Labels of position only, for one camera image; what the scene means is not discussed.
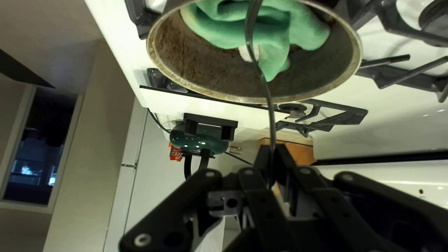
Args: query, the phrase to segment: metal frame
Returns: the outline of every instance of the metal frame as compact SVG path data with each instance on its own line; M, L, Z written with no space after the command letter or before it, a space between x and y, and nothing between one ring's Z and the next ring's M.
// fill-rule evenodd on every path
M341 0L338 9L347 13L347 20L354 30L359 30L373 17L378 17L385 31L418 39L429 45L448 46L448 38L414 30L406 24L397 11L396 0Z
M424 74L425 72L435 69L448 62L448 56L439 58L434 62L422 65L414 70L404 70L392 66L383 66L382 63L394 63L390 59L406 60L406 56L386 58L379 60L364 60L362 66L355 74L366 79L372 79L379 90L387 88L393 84L415 88L427 93L435 93L438 102L445 102L448 97L448 76L435 77Z
M225 178L198 170L124 234L120 251L194 251L226 216L238 217L242 233L225 251L446 251L446 210L352 172L327 181L296 167L284 146L273 158L274 170L261 158ZM284 186L292 219L267 179Z
M361 108L345 107L345 105L331 104L331 102L324 102L317 100L306 100L306 101L302 101L302 104L312 105L312 111L308 115L299 116L295 122L278 121L275 123L277 132L281 129L291 129L291 130L296 130L298 133L306 137L310 132L315 132L315 130L330 132L336 125L359 125L365 118L365 115L368 114L368 111ZM291 105L295 105L295 104L280 105L280 111L281 111L281 107L287 107L288 111L285 112L299 114L298 111L289 111ZM302 121L306 121L319 115L320 108L331 108L331 109L338 109L341 112L334 116L329 116L308 125L299 123Z

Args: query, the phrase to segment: cable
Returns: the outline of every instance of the cable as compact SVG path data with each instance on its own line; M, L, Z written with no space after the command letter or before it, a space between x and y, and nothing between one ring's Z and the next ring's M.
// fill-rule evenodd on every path
M151 115L152 121L158 125L159 129L162 129L162 130L166 132L168 135L170 133L170 130L168 130L165 126L162 126L162 123L159 123L156 115L152 114L151 109L148 109L148 114Z
M183 157L183 177L189 179L191 177L191 154L184 154Z
M271 94L268 90L268 84L266 83L264 74L254 58L253 53L253 30L254 30L254 23L257 18L257 13L261 7L263 0L252 0L249 9L247 9L247 14L246 14L246 21L245 21L245 39L246 39L246 48L250 56L250 60L254 63L259 74L260 74L260 86L261 88L264 88L266 93L266 102L267 102L267 109L268 109L268 135L270 135L270 153L273 156L274 150L275 150L275 143L277 143L277 137L275 137L275 118L274 118L274 105L271 101Z
M235 158L235 160L239 160L240 163L245 163L245 164L247 164L247 165L253 165L252 163L249 163L249 161L246 161L246 160L242 160L240 157L238 157L238 156L233 156L233 154L231 154L231 153L224 153L225 156L229 156L229 157L232 157L232 158Z

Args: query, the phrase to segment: window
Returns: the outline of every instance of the window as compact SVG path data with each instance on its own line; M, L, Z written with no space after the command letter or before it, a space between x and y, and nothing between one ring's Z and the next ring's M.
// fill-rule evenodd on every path
M22 132L4 199L47 205L75 98L37 90Z

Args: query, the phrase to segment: screw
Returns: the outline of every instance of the screw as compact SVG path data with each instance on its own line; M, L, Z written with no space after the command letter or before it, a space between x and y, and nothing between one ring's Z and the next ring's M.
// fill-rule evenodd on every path
M344 174L344 175L341 175L341 179L343 181L352 181L352 177L350 174Z
M207 178L212 178L212 177L214 177L214 172L212 172L212 171L207 171L207 172L205 172L205 177L207 177Z
M140 234L134 240L134 245L138 248L147 247L151 244L151 235L148 234Z
M309 175L309 174L310 174L310 170L309 170L309 168L301 168L299 172L301 172L301 174L305 174L305 175Z
M243 171L245 175L253 175L253 171L252 170L246 170Z

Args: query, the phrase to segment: wall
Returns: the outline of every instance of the wall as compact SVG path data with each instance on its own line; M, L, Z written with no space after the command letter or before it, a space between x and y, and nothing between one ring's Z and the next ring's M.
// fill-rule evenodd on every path
M0 209L0 249L40 252L49 220L44 213Z
M7 179L8 174L7 160L9 151L7 151L7 146L11 144L9 140L14 139L9 137L12 135L19 137L19 132L14 129L19 121L16 116L22 116L19 115L19 107L22 98L26 97L26 88L29 88L29 86L0 79L0 158L2 161L0 165L0 182ZM0 251L42 251L49 226L49 214L8 207L5 203L0 205Z
M102 251L133 94L102 46L84 104L44 242L44 252Z
M0 157L5 151L15 115L18 112L25 86L0 79Z

